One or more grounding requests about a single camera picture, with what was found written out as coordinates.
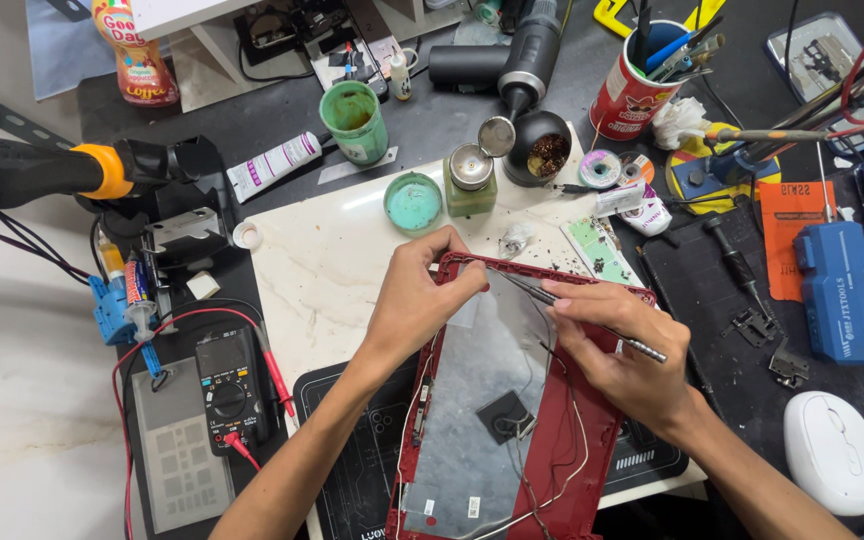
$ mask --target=pringles can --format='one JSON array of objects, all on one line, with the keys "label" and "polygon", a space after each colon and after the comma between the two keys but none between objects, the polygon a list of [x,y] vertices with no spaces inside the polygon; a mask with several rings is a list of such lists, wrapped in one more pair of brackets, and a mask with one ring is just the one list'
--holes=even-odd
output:
[{"label": "pringles can", "polygon": [[[670,20],[652,22],[649,55],[672,43],[688,32],[685,26]],[[629,55],[639,29],[625,38],[622,53],[608,71],[608,76],[595,101],[588,108],[592,127],[598,126],[599,135],[613,141],[629,141],[642,133],[663,105],[682,87],[682,82],[659,83],[642,77],[632,68]]]}]

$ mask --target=small white bottle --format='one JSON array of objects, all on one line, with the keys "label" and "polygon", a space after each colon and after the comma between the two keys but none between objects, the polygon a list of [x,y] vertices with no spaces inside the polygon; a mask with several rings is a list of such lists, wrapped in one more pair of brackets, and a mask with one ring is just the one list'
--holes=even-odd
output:
[{"label": "small white bottle", "polygon": [[391,91],[395,97],[405,101],[412,97],[412,80],[409,80],[409,68],[405,63],[405,55],[399,51],[392,55],[389,60],[389,74],[391,76]]}]

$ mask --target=person's right hand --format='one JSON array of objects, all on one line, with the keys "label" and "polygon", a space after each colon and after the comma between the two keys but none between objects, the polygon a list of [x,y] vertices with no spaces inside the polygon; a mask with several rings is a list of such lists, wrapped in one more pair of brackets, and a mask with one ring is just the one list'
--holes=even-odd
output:
[{"label": "person's right hand", "polygon": [[[676,438],[678,428],[687,426],[704,402],[698,390],[686,384],[689,328],[616,283],[572,285],[546,279],[542,288],[561,299],[546,311],[555,322],[558,342],[588,382],[657,436]],[[606,353],[586,337],[580,321],[636,338],[668,360],[659,363],[629,346],[618,354]]]}]

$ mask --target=black desk surface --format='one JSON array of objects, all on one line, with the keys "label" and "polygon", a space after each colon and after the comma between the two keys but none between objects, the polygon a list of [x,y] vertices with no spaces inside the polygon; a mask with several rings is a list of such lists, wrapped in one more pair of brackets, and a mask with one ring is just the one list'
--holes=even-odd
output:
[{"label": "black desk surface", "polygon": [[[575,0],[562,35],[558,63],[549,84],[548,95],[538,106],[571,121],[583,146],[589,146],[594,135],[588,107],[612,67],[621,44],[616,34],[592,19],[596,3],[594,0]],[[561,16],[566,2],[562,0],[559,4]],[[733,1],[726,3],[719,11],[726,18],[718,30],[726,34],[727,43],[722,52],[716,55],[713,63],[715,72],[708,76],[708,80],[747,128],[769,127],[798,107],[798,102],[786,88],[783,79],[762,52],[766,37],[786,27],[790,4],[781,0]],[[683,21],[694,5],[695,2],[654,3],[653,20]],[[864,42],[864,2],[802,0],[797,19],[807,19],[823,11],[841,14],[858,39]],[[423,37],[419,52],[420,66],[426,64],[429,48],[434,44],[448,44],[453,31],[454,27],[450,27]],[[318,117],[322,94],[322,88],[315,78],[287,80],[187,114],[167,117],[168,113],[161,110],[141,109],[126,104],[120,97],[115,76],[108,75],[82,82],[78,88],[78,108],[85,142],[110,143],[121,138],[134,138],[168,144],[203,135],[216,144],[225,165],[234,166],[300,132],[322,131]],[[708,111],[706,118],[713,121],[727,119],[701,82],[687,82],[680,95],[696,96]],[[475,141],[482,120],[504,114],[504,104],[496,92],[455,93],[450,87],[434,87],[427,74],[423,73],[413,80],[412,99],[407,102],[390,99],[382,104],[390,146],[399,147],[395,163],[318,185],[319,170],[339,164],[344,159],[339,152],[328,153],[323,161],[306,165],[255,199],[242,205],[234,203],[235,217],[242,220],[250,215],[385,176],[400,170],[402,166],[412,167],[438,160],[454,150],[459,142]],[[649,134],[625,143],[600,138],[597,145],[616,153],[627,150],[641,152],[660,169],[656,171],[659,178],[663,175],[666,152],[652,146]],[[779,161],[786,181],[809,181],[818,177],[815,150],[809,145],[783,153]],[[831,157],[826,160],[825,170],[835,170]],[[674,228],[688,224],[693,219],[680,211],[674,210],[674,215]],[[643,238],[628,227],[617,228],[626,257],[635,264],[638,260],[635,246],[642,244]],[[222,287],[222,296],[258,303],[255,275],[247,253],[224,251],[211,273]],[[184,331],[156,338],[156,350],[163,363],[188,358],[194,351],[197,330],[221,330],[218,326],[222,325],[229,325],[230,328],[239,326],[237,322],[203,316],[198,321],[179,325]],[[702,336],[693,336],[695,339],[702,339]],[[762,382],[749,382],[749,385],[752,384],[774,385],[774,382],[763,379]],[[756,392],[755,388],[746,390]],[[740,399],[729,399],[728,396],[717,398],[720,408],[748,407]],[[768,416],[763,416],[762,422],[782,423],[781,411],[769,411]],[[130,418],[130,423],[132,432],[136,433],[138,426],[135,417]],[[283,434],[265,445],[260,451],[262,458],[267,459],[279,448],[284,438],[283,431]],[[774,464],[785,469],[785,463]],[[247,465],[233,465],[232,469],[236,490],[241,490],[252,475],[251,469]],[[142,481],[141,466],[137,467],[137,473]],[[143,507],[148,509],[147,502],[143,503]],[[156,538],[205,538],[213,525],[214,520],[195,523]],[[853,527],[857,533],[864,533],[864,523]]]}]

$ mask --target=black handheld blower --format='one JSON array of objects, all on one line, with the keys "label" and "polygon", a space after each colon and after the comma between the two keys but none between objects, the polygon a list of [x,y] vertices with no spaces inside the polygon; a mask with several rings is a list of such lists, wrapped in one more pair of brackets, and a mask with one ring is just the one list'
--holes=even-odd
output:
[{"label": "black handheld blower", "polygon": [[556,0],[530,0],[511,45],[439,45],[429,49],[429,79],[451,85],[498,86],[509,119],[546,97],[559,57],[562,25]]}]

